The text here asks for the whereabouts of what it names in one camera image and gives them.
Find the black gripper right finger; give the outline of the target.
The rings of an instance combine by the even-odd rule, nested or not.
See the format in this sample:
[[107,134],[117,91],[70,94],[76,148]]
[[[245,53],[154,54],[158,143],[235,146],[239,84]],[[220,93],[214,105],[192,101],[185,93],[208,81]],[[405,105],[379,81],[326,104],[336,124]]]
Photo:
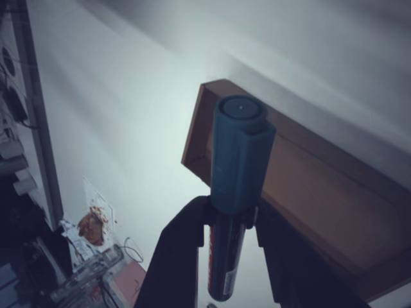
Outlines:
[[281,307],[368,307],[271,204],[254,207],[274,302]]

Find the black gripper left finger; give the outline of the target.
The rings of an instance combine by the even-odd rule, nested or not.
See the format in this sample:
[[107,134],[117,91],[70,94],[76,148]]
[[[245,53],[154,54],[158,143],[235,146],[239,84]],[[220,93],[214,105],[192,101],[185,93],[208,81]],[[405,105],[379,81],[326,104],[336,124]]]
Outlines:
[[164,227],[136,307],[197,306],[198,249],[204,245],[204,226],[213,216],[210,197],[198,196]]

